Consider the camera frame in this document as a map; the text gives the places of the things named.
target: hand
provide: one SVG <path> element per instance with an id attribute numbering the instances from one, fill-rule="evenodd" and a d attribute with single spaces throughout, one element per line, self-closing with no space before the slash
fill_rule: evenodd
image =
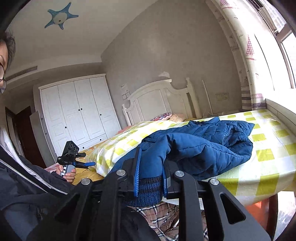
<path id="1" fill-rule="evenodd" d="M 57 166 L 56 173 L 60 175 L 63 170 L 64 170 L 64 167 L 62 165 L 59 165 L 59 166 Z M 66 173 L 63 176 L 63 178 L 65 178 L 67 180 L 67 182 L 72 183 L 75 179 L 75 175 L 76 175 L 76 168 L 72 169 L 71 172 Z"/>

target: blue jacket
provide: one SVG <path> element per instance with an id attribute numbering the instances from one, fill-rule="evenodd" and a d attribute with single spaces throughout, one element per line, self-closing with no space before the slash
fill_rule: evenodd
<path id="1" fill-rule="evenodd" d="M 162 171 L 165 159 L 177 162 L 180 170 L 197 180 L 224 173 L 245 163 L 251 157 L 249 140 L 254 124 L 245 121 L 190 121 L 186 126 L 160 130 L 143 139 L 139 168 L 138 197 L 130 205 L 151 206 L 162 197 Z M 135 156 L 135 149 L 122 157 L 112 171 Z"/>

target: wall socket panel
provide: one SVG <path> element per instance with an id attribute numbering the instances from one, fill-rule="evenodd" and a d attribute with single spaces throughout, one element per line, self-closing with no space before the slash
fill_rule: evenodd
<path id="1" fill-rule="evenodd" d="M 217 93 L 216 94 L 216 99 L 217 100 L 227 100 L 227 99 L 229 99 L 228 93 L 227 92 L 225 92 L 225 93 Z"/>

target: white door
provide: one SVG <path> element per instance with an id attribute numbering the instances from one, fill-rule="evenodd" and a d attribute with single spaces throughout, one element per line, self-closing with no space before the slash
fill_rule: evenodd
<path id="1" fill-rule="evenodd" d="M 62 110 L 72 141 L 80 145 L 90 140 L 80 112 L 74 82 L 58 85 Z"/>
<path id="2" fill-rule="evenodd" d="M 116 135 L 121 128 L 113 109 L 105 77 L 95 77 L 89 80 L 106 135 L 108 138 L 111 138 Z"/>
<path id="3" fill-rule="evenodd" d="M 57 156 L 61 156 L 67 141 L 71 140 L 67 125 L 64 119 L 59 91 L 57 86 L 43 89 L 42 102 L 43 113 L 49 136 L 52 140 Z"/>
<path id="4" fill-rule="evenodd" d="M 89 138 L 105 134 L 89 79 L 74 81 L 76 95 Z"/>

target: headboard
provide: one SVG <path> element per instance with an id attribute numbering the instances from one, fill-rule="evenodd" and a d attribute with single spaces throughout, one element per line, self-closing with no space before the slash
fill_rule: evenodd
<path id="1" fill-rule="evenodd" d="M 154 117 L 166 112 L 181 113 L 185 118 L 201 118 L 201 112 L 193 86 L 186 78 L 187 88 L 176 90 L 172 87 L 172 80 L 160 80 L 147 84 L 133 92 L 128 100 L 130 107 L 124 104 L 123 113 L 128 125 L 141 121 L 150 121 Z"/>

